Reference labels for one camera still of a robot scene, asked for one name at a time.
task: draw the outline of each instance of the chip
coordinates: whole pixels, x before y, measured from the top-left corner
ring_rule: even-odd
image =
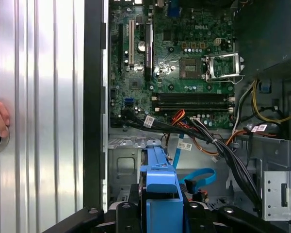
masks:
[[[186,43],[185,43],[185,42],[183,42],[183,43],[181,44],[181,48],[186,49]]]
[[[196,43],[195,42],[191,42],[191,48],[192,49],[196,49]]]
[[[170,30],[163,31],[163,40],[171,40],[171,31]]]
[[[204,42],[200,42],[200,48],[201,49],[205,49],[206,48],[206,44]]]
[[[136,16],[136,22],[142,23],[142,16]]]
[[[141,88],[141,79],[129,79],[129,87],[131,90],[138,90]]]
[[[194,58],[180,59],[180,78],[181,79],[200,79],[201,61]]]

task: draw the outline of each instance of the green circuit board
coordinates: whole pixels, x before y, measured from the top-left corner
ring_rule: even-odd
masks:
[[[207,83],[202,78],[201,58],[207,54],[232,52],[233,21],[228,11],[182,9],[180,17],[167,17],[167,7],[155,7],[153,15],[153,77],[145,80],[145,53],[140,50],[144,41],[144,24],[148,8],[119,6],[111,9],[111,72],[110,110],[113,117],[125,108],[125,99],[133,99],[131,106],[140,118],[150,114],[168,122],[172,113],[155,112],[152,93],[214,93],[233,94],[232,83]],[[134,65],[127,65],[129,50],[129,22],[134,28]],[[221,44],[215,44],[217,38]],[[215,61],[216,75],[232,73],[231,60]],[[230,113],[190,111],[200,120],[211,121],[211,129],[230,129]]]

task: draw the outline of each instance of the sata port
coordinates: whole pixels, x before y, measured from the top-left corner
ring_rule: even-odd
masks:
[[[132,106],[132,105],[134,105],[134,98],[125,98],[124,99],[124,104],[126,106]]]

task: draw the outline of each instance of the pcie slot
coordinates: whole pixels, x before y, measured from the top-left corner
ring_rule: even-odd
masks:
[[[134,66],[134,39],[135,39],[135,20],[129,20],[129,58],[128,63],[130,67]]]
[[[153,24],[145,25],[145,80],[151,81],[153,74]]]
[[[123,24],[118,25],[118,54],[117,54],[117,67],[118,72],[122,72],[123,68]]]

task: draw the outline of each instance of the pci slot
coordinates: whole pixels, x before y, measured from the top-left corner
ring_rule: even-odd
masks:
[[[118,72],[121,73],[123,69],[123,24],[118,25],[118,54],[117,54]]]
[[[145,80],[151,81],[153,75],[153,24],[145,25]]]
[[[130,67],[134,66],[134,49],[135,49],[135,20],[129,21],[129,56],[128,63]]]
[[[232,103],[228,101],[230,95],[226,94],[162,94],[152,97],[152,104],[156,112],[173,111],[181,108],[187,111],[211,110],[229,111]]]

